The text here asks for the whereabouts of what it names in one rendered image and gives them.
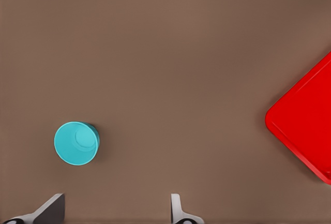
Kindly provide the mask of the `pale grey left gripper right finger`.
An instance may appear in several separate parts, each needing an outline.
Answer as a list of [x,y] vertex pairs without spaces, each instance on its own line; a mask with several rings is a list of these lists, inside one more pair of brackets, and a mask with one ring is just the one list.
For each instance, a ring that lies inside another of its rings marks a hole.
[[183,211],[180,195],[171,194],[171,223],[172,224],[204,224],[204,220],[196,215],[191,215]]

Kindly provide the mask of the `turquoise bowl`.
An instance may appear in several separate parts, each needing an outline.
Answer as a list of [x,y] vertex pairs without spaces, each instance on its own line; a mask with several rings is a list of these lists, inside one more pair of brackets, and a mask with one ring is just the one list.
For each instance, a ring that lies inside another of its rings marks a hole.
[[54,136],[56,153],[64,162],[73,166],[91,162],[98,152],[99,144],[99,132],[86,122],[64,123]]

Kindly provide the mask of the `red tray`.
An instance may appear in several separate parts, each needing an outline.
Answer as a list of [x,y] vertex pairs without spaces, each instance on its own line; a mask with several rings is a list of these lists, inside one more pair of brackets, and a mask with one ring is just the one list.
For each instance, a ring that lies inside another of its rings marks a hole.
[[270,107],[265,125],[331,185],[331,51]]

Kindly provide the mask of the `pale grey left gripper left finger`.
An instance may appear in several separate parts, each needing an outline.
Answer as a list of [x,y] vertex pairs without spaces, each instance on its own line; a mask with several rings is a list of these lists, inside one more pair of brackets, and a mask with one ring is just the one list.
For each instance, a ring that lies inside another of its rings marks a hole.
[[33,213],[13,217],[2,224],[63,224],[65,219],[65,194],[57,193]]

